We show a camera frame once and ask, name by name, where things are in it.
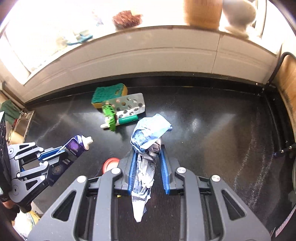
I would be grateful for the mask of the red jar lid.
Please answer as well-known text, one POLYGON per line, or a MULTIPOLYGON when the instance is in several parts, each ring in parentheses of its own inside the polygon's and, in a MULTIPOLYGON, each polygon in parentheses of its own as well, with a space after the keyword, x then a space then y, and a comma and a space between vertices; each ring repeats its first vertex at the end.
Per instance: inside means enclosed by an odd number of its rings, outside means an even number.
POLYGON ((109 158, 104 162, 104 165, 102 167, 102 173, 106 173, 107 171, 112 170, 113 168, 116 168, 119 163, 119 158, 109 158))

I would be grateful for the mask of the blue white wrapper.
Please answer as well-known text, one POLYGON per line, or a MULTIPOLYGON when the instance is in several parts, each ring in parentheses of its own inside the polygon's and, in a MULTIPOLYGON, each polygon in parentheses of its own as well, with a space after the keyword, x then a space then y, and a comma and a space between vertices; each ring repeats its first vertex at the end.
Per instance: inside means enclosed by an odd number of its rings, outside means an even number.
POLYGON ((137 159, 131 196, 136 222, 142 221, 147 210, 146 203, 151 198, 154 173, 162 149, 162 136, 171 130, 171 123, 158 113, 139 120, 133 130, 130 143, 137 153, 137 159))

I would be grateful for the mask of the purple toothpaste tube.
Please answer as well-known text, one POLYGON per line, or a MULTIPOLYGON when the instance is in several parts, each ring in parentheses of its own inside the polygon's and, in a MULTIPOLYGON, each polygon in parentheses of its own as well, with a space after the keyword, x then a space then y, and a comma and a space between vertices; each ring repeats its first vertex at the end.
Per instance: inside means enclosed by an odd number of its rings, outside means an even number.
POLYGON ((50 164, 47 174, 48 184, 53 186, 62 174, 85 152, 93 143, 91 136, 76 135, 72 137, 56 153, 57 162, 50 164))

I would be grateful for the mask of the stainless steel sink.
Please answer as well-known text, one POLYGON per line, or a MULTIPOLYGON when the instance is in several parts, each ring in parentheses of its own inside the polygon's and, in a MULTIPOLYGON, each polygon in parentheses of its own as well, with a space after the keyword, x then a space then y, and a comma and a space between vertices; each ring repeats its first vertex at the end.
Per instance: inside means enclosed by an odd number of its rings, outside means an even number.
POLYGON ((13 131, 23 136, 23 142, 25 142, 25 139, 27 137, 34 114, 35 114, 34 110, 28 111, 26 113, 21 112, 20 117, 16 120, 16 124, 12 129, 13 131))

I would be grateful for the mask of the yellow cutting board in sink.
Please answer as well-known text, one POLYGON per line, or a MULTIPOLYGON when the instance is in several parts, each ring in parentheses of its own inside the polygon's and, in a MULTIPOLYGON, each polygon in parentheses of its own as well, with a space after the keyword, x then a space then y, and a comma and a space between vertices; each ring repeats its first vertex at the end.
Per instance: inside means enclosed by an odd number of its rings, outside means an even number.
POLYGON ((9 133, 8 142, 10 145, 22 144, 23 143, 23 136, 13 130, 11 130, 9 133))

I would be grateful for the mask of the green cloth by sink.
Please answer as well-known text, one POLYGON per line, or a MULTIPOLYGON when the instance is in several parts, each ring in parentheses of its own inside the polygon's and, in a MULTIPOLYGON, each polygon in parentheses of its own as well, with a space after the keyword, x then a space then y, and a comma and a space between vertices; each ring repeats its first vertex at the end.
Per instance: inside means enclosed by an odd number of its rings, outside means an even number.
POLYGON ((20 110, 10 99, 1 104, 1 111, 4 111, 5 119, 10 125, 13 125, 15 120, 17 120, 20 116, 20 110))

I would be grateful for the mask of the teal marker pen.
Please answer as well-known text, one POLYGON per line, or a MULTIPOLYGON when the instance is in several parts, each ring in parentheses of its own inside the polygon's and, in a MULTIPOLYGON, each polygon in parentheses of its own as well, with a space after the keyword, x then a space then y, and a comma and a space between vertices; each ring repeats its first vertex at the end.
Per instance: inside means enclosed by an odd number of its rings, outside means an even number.
MULTIPOLYGON (((128 116, 128 117, 125 117, 125 118, 119 118, 116 121, 115 125, 116 126, 125 125, 127 123, 131 123, 131 122, 134 122, 134 121, 138 121, 138 115, 132 115, 132 116, 128 116)), ((110 128, 110 125, 107 124, 107 123, 103 123, 100 127, 102 129, 107 129, 107 128, 110 128)))

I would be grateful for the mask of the silver pill blister pack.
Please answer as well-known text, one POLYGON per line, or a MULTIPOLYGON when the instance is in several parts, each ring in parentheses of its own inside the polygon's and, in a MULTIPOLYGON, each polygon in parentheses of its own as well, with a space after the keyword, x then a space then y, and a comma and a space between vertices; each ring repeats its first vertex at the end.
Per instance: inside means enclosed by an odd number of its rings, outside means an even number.
POLYGON ((117 119, 139 115, 145 112, 145 101, 142 93, 129 94, 102 102, 111 105, 117 119))

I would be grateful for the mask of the green plastic packaging piece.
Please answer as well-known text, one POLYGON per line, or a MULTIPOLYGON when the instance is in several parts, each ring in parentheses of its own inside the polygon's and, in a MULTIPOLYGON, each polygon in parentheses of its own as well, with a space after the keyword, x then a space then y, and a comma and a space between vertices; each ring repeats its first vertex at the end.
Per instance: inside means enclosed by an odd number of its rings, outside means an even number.
POLYGON ((105 117, 105 123, 101 125, 101 128, 108 128, 111 131, 116 129, 116 113, 110 104, 106 104, 102 107, 102 111, 105 117))

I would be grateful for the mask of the green and yellow sponge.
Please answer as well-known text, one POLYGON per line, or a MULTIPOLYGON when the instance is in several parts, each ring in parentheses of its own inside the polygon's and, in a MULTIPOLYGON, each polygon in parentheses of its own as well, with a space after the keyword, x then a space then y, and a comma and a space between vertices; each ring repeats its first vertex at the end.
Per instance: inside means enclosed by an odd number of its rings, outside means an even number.
POLYGON ((128 89, 123 83, 111 86, 97 87, 93 93, 91 104, 96 109, 101 109, 103 102, 128 94, 128 89))

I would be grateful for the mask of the teal cloth on sill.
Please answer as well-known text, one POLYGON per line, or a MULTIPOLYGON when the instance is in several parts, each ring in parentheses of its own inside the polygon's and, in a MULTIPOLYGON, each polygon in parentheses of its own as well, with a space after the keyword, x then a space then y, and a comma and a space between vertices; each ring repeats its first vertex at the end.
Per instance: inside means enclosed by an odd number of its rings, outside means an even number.
POLYGON ((66 42, 67 46, 77 45, 77 44, 83 44, 89 40, 93 39, 93 35, 83 35, 79 34, 79 36, 76 38, 76 41, 74 42, 66 42))

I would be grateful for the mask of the brown scrubber on sill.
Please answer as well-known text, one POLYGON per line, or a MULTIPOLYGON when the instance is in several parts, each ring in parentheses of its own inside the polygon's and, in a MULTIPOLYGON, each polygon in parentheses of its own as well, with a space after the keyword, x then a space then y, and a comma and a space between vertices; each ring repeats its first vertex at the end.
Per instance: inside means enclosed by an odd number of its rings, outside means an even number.
POLYGON ((113 24, 117 30, 132 28, 142 23, 142 15, 133 15, 129 11, 121 11, 117 15, 113 16, 113 24))

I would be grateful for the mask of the woven basket on sill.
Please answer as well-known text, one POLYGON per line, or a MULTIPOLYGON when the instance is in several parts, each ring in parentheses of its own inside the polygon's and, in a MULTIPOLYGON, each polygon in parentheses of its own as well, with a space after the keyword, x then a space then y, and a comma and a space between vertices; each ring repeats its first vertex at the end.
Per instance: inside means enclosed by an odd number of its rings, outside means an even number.
POLYGON ((222 0, 185 0, 185 22, 190 26, 217 30, 222 7, 222 0))

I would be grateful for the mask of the white vase on sill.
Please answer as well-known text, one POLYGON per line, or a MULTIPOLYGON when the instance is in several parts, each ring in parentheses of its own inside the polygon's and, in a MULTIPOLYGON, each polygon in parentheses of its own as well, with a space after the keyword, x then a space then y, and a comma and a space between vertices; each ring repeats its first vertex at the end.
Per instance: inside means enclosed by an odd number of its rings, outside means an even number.
POLYGON ((227 19, 228 25, 225 29, 244 38, 248 38, 247 27, 256 18, 256 8, 254 4, 246 0, 223 1, 222 11, 227 19))

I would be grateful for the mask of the wooden board black frame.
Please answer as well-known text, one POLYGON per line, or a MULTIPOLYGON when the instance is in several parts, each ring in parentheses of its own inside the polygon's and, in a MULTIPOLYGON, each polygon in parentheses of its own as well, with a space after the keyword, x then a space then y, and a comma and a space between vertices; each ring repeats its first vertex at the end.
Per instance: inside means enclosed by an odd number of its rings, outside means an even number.
POLYGON ((295 143, 295 55, 291 52, 283 52, 278 58, 276 66, 262 91, 271 89, 273 85, 278 90, 288 114, 293 136, 289 144, 291 146, 295 143))

